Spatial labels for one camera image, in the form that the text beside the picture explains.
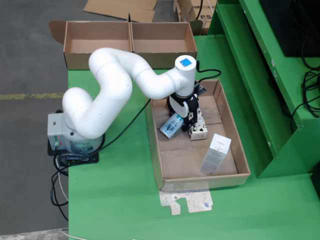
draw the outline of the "yellow floor line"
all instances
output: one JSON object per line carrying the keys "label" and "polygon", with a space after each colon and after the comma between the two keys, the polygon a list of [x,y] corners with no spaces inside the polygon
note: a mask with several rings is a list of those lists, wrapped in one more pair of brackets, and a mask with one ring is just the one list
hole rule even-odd
{"label": "yellow floor line", "polygon": [[31,94],[0,94],[0,100],[23,100],[23,99],[62,99],[62,92],[54,93],[31,93]]}

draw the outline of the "robotic arm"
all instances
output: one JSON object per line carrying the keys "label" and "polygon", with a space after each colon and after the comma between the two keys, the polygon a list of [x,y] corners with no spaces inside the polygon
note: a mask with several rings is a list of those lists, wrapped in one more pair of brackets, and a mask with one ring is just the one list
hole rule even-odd
{"label": "robotic arm", "polygon": [[94,51],[89,58],[89,68],[100,84],[100,92],[94,100],[79,87],[65,92],[64,113],[48,115],[52,150],[85,155],[98,149],[103,134],[131,97],[132,80],[150,99],[170,96],[170,111],[188,117],[191,111],[188,101],[198,105],[194,97],[197,62],[191,56],[182,55],[174,64],[174,68],[157,75],[137,54],[113,48]]}
{"label": "robotic arm", "polygon": [[174,68],[157,75],[137,54],[97,49],[89,58],[89,68],[100,84],[100,92],[92,100],[82,88],[67,90],[62,99],[66,123],[86,139],[99,138],[131,97],[131,79],[150,99],[163,99],[173,93],[186,98],[194,92],[196,65],[193,57],[179,56]]}

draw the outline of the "cardboard box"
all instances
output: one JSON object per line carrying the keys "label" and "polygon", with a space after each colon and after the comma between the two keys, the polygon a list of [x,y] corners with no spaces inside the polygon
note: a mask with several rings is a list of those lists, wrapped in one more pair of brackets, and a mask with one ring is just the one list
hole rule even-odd
{"label": "cardboard box", "polygon": [[197,46],[188,22],[131,22],[133,52],[154,69],[169,69],[181,55],[197,56]]}
{"label": "cardboard box", "polygon": [[[179,130],[171,139],[159,128],[168,120],[166,100],[153,100],[146,110],[155,180],[159,190],[201,190],[244,184],[251,172],[229,104],[219,80],[204,80],[206,92],[199,97],[199,107],[207,124],[207,139],[191,141]],[[214,134],[231,139],[230,149],[213,176],[199,171],[199,166]]]}
{"label": "cardboard box", "polygon": [[69,70],[89,69],[89,57],[99,48],[132,52],[131,27],[125,21],[51,21],[51,35],[64,44]]}
{"label": "cardboard box", "polygon": [[196,20],[196,18],[200,9],[200,0],[174,0],[173,9],[177,11],[180,22],[189,22],[191,24],[193,34],[207,34],[217,0],[210,0],[209,2],[211,7],[208,1],[203,0],[202,10],[198,20]]}
{"label": "cardboard box", "polygon": [[88,0],[83,11],[127,19],[132,21],[151,23],[155,16],[153,11],[157,0]]}

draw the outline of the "white product box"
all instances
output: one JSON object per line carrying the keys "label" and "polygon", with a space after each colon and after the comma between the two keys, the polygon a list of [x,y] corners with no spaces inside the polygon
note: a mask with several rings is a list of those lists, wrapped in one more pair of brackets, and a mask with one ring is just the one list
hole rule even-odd
{"label": "white product box", "polygon": [[206,175],[213,175],[225,159],[230,144],[230,138],[215,133],[210,147],[202,160],[199,171]]}
{"label": "white product box", "polygon": [[[201,140],[207,138],[207,125],[205,123],[205,119],[202,115],[202,112],[200,110],[200,107],[196,110],[197,111],[197,122],[195,125],[192,125],[189,127],[189,136],[190,140]],[[189,119],[192,119],[193,114],[189,113]]]}

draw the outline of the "cardboard tray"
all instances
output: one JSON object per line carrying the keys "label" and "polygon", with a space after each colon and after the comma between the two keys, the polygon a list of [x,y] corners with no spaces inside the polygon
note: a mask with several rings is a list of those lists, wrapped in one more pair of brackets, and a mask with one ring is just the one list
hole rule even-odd
{"label": "cardboard tray", "polygon": [[[159,128],[168,120],[166,99],[153,100],[147,107],[152,164],[157,187],[162,191],[202,190],[244,184],[251,172],[229,104],[219,80],[204,80],[206,92],[199,106],[207,125],[207,139],[191,141],[179,130],[171,139]],[[208,176],[199,172],[200,164],[214,134],[231,139],[228,154],[218,171]]]}
{"label": "cardboard tray", "polygon": [[178,56],[197,56],[188,22],[51,21],[52,37],[63,44],[69,70],[88,70],[91,53],[99,48],[135,52],[153,69],[175,66]]}
{"label": "cardboard tray", "polygon": [[131,22],[132,48],[154,69],[175,67],[181,55],[197,56],[197,46],[188,22]]}

